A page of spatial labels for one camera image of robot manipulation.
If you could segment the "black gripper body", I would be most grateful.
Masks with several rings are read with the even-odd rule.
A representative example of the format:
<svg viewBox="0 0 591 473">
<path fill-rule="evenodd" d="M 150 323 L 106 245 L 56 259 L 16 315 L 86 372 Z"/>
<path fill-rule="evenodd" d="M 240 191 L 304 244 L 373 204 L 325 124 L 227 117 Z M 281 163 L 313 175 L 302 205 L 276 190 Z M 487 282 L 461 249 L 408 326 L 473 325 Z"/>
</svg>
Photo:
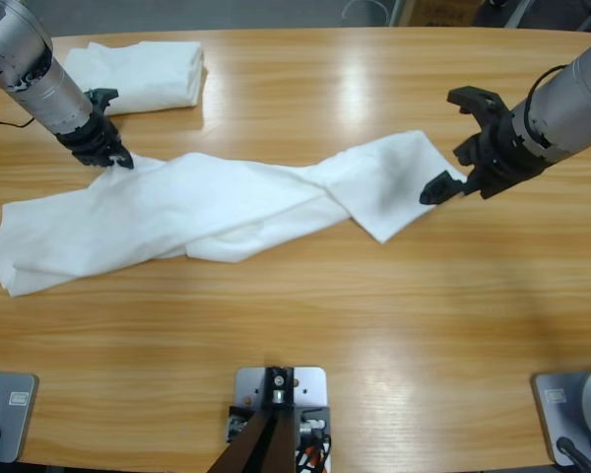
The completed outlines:
<svg viewBox="0 0 591 473">
<path fill-rule="evenodd" d="M 462 187 L 464 195 L 479 192 L 488 199 L 547 168 L 542 158 L 523 145 L 506 107 L 484 106 L 472 111 L 461 106 L 460 112 L 471 114 L 481 128 L 453 151 L 462 166 L 473 168 Z"/>
<path fill-rule="evenodd" d="M 84 166 L 112 167 L 109 156 L 126 153 L 119 131 L 105 115 L 92 114 L 82 127 L 55 138 Z"/>
</svg>

